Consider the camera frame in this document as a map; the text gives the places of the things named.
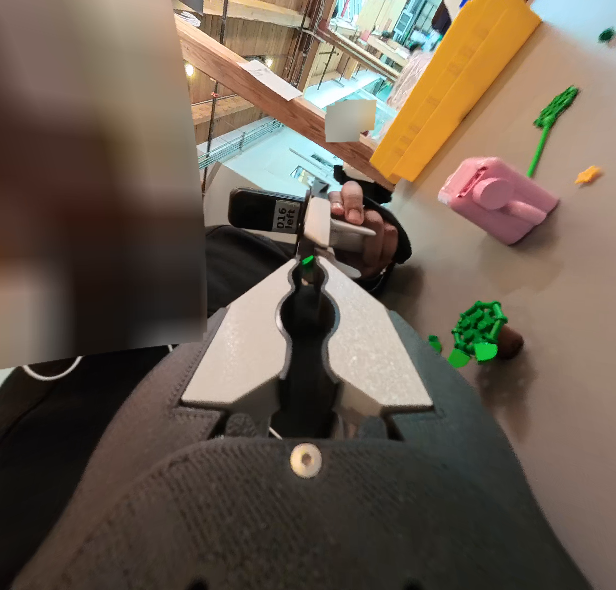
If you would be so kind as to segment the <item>person's left hand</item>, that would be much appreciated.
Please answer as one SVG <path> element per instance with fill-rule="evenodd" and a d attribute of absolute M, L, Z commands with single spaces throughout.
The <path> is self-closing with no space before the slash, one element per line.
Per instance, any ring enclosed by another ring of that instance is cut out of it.
<path fill-rule="evenodd" d="M 361 279 L 379 277 L 394 260 L 398 245 L 396 227 L 386 222 L 378 211 L 364 206 L 362 187 L 353 180 L 346 182 L 340 191 L 330 191 L 328 200 L 333 217 L 374 231 L 374 236 L 364 239 L 361 253 L 335 249 L 336 259 L 358 270 Z"/>

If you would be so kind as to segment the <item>yellow plastic bin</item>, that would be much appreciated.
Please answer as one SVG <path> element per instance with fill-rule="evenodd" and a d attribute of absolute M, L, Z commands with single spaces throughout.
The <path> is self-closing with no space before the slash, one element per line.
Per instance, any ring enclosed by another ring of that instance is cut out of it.
<path fill-rule="evenodd" d="M 524 0 L 470 0 L 384 134 L 370 163 L 390 183 L 413 182 L 541 19 Z"/>

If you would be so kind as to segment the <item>green web plant assembly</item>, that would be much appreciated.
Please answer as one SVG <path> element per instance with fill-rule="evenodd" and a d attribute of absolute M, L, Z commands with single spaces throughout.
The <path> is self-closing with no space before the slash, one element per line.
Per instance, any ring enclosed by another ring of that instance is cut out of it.
<path fill-rule="evenodd" d="M 475 361 L 474 344 L 479 342 L 497 344 L 496 358 L 499 360 L 510 360 L 516 357 L 524 346 L 524 338 L 508 325 L 508 318 L 497 301 L 476 301 L 470 308 L 460 313 L 451 333 L 453 349 L 458 348 L 472 355 L 471 360 Z"/>

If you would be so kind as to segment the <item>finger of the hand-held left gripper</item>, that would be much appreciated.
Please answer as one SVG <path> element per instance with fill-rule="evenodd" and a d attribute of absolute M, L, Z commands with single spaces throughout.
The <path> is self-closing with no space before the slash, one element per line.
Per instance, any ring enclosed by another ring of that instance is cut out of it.
<path fill-rule="evenodd" d="M 304 238 L 320 249 L 329 247 L 331 204 L 327 198 L 310 198 L 304 217 Z"/>

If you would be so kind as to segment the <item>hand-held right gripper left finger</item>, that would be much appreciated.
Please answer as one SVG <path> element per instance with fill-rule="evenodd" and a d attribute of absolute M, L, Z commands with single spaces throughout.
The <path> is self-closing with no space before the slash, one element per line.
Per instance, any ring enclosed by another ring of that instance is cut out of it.
<path fill-rule="evenodd" d="M 228 305 L 181 396 L 183 406 L 244 413 L 270 428 L 291 363 L 281 312 L 300 270 L 300 259 L 292 258 Z"/>

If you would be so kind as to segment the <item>clear plastic bags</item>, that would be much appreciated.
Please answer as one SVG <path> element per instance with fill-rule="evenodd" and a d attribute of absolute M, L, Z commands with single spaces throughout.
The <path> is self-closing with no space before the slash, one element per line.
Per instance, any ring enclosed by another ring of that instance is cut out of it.
<path fill-rule="evenodd" d="M 432 60 L 433 56 L 434 52 L 431 51 L 421 49 L 413 51 L 407 64 L 400 72 L 386 101 L 387 105 L 393 111 L 398 113 L 402 109 L 412 90 L 427 69 L 427 65 Z"/>

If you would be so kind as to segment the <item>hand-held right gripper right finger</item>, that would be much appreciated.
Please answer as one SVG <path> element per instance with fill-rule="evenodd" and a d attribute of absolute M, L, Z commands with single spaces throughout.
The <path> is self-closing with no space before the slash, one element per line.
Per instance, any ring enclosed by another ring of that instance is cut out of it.
<path fill-rule="evenodd" d="M 324 257 L 321 292 L 335 312 L 327 367 L 338 382 L 335 412 L 358 428 L 367 417 L 432 411 L 434 403 L 387 309 Z"/>

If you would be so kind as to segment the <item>wooden post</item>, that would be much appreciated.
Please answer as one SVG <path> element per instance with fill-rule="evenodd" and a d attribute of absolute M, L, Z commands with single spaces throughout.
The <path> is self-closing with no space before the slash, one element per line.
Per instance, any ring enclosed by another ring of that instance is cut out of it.
<path fill-rule="evenodd" d="M 357 141 L 327 142 L 326 114 L 323 110 L 302 95 L 284 100 L 243 68 L 246 63 L 244 58 L 178 15 L 174 16 L 174 20 L 184 60 L 288 128 L 325 148 L 390 193 L 395 190 L 395 185 L 370 163 L 376 149 L 372 139 L 360 135 Z"/>

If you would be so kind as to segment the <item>green flat stem piece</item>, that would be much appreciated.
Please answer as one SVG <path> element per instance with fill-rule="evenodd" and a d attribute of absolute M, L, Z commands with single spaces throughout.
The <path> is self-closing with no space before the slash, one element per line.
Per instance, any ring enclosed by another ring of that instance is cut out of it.
<path fill-rule="evenodd" d="M 578 87 L 568 87 L 566 90 L 556 95 L 550 103 L 540 111 L 540 114 L 534 120 L 533 124 L 541 134 L 538 145 L 535 148 L 534 156 L 526 173 L 527 177 L 534 177 L 536 167 L 542 157 L 543 149 L 546 145 L 551 129 L 556 124 L 558 118 L 571 107 L 579 93 L 580 89 Z"/>

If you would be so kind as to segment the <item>pink brick watering can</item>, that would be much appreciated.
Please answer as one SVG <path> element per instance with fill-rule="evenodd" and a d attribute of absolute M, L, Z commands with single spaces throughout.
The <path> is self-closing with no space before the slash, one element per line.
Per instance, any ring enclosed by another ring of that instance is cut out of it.
<path fill-rule="evenodd" d="M 464 160 L 437 199 L 507 246 L 543 224 L 559 205 L 558 197 L 496 157 Z"/>

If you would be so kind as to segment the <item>paper sign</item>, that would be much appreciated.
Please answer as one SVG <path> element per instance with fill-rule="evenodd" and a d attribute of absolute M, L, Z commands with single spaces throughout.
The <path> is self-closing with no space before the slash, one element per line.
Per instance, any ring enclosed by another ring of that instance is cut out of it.
<path fill-rule="evenodd" d="M 258 60 L 251 60 L 239 63 L 238 65 L 285 101 L 291 101 L 303 96 L 299 89 L 276 75 L 270 68 Z"/>

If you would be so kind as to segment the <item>person's left forearm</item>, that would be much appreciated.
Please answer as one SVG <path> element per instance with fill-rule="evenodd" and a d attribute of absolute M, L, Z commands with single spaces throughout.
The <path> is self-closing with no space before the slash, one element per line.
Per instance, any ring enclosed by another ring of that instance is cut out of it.
<path fill-rule="evenodd" d="M 410 239 L 399 222 L 398 218 L 383 204 L 370 198 L 368 195 L 363 196 L 363 205 L 367 210 L 374 210 L 380 214 L 383 221 L 392 225 L 397 230 L 397 248 L 392 257 L 392 261 L 387 267 L 381 270 L 378 275 L 372 278 L 361 278 L 358 284 L 374 297 L 379 297 L 389 281 L 391 273 L 397 265 L 403 265 L 412 256 L 412 245 Z"/>

